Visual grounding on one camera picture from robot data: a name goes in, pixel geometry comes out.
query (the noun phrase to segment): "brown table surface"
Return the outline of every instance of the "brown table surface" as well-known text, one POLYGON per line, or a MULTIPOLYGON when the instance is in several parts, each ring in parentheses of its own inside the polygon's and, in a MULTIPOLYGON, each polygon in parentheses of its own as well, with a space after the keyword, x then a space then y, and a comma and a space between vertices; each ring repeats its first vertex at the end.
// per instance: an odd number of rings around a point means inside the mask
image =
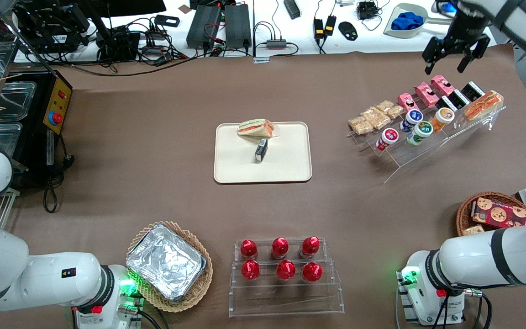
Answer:
MULTIPOLYGON (((178 222, 209 251, 214 276, 196 307, 168 314, 172 329, 392 329, 395 270, 413 252, 455 236, 453 215, 470 194, 526 187, 526 90, 511 48, 489 48, 464 74, 456 72, 458 63, 447 58, 433 74, 457 86, 473 80, 494 89, 507 110, 492 131, 448 143, 386 185, 390 171, 345 137, 346 120, 428 81, 419 53, 297 56, 257 65, 252 58, 208 58, 126 78, 62 69, 75 87, 64 136, 76 162, 58 189, 60 212, 44 212, 42 192, 25 193, 8 229, 31 254, 83 251, 103 264, 125 264, 138 231, 159 220, 178 222), (307 123, 310 181, 224 186, 213 180, 216 127, 257 117, 307 123), (233 242, 280 235, 327 239, 345 314, 228 318, 233 242)), ((147 67, 119 65, 120 73, 140 69, 147 67)), ((493 328, 526 328, 526 287, 486 293, 493 328)), ((453 327, 472 327, 477 305, 468 302, 467 322, 453 327)), ((410 327, 403 319, 401 326, 410 327)), ((59 306, 0 313, 0 329, 67 327, 59 306)))

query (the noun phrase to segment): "beige tray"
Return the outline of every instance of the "beige tray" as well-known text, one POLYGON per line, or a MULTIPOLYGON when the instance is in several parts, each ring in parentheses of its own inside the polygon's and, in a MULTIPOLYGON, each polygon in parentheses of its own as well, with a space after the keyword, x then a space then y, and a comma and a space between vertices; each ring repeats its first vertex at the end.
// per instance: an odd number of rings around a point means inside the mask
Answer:
POLYGON ((310 140, 303 122, 274 122, 263 161, 255 160, 261 137, 237 134, 239 123, 216 129, 215 181, 222 184, 307 181, 311 178, 310 140))

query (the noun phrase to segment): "foil container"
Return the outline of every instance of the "foil container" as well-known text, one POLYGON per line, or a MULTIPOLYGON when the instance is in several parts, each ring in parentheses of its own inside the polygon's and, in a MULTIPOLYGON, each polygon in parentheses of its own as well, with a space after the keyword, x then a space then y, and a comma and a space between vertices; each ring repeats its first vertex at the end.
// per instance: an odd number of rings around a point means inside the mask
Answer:
POLYGON ((163 297, 180 302, 204 271, 206 258, 171 229, 158 224, 135 246, 126 265, 163 297))

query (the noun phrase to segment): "yellow control panel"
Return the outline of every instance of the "yellow control panel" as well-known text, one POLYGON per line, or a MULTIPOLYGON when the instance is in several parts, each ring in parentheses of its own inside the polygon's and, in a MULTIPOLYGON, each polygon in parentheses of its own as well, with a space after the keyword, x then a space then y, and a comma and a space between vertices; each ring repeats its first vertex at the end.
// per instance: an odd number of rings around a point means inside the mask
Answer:
POLYGON ((62 79, 56 78, 43 121, 44 125, 48 126, 56 134, 60 135, 62 124, 64 123, 64 115, 66 114, 72 93, 73 91, 62 79))

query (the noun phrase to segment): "red bottle cap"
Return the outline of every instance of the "red bottle cap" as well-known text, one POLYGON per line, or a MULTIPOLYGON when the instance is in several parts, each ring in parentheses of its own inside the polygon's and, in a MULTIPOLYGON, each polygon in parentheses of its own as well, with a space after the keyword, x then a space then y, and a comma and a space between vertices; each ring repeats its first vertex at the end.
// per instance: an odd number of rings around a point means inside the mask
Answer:
POLYGON ((241 254, 247 258, 257 254, 257 244, 251 240, 245 240, 241 245, 241 254))
POLYGON ((306 238, 301 244, 301 251, 304 254, 315 254, 320 250, 320 239, 317 237, 306 238))
POLYGON ((308 263, 303 267, 301 275, 306 281, 316 282, 322 277, 322 266, 314 262, 308 263))
POLYGON ((289 249, 288 241, 284 237, 279 237, 273 240, 273 244, 271 245, 271 251, 273 253, 273 256, 276 258, 283 257, 289 249))
POLYGON ((289 280, 296 275, 296 266, 290 260, 282 260, 277 264, 277 277, 282 280, 289 280))
POLYGON ((259 269, 259 264, 257 264, 257 262, 254 260, 247 260, 241 267, 241 274, 247 280, 257 279, 260 272, 261 270, 259 269))

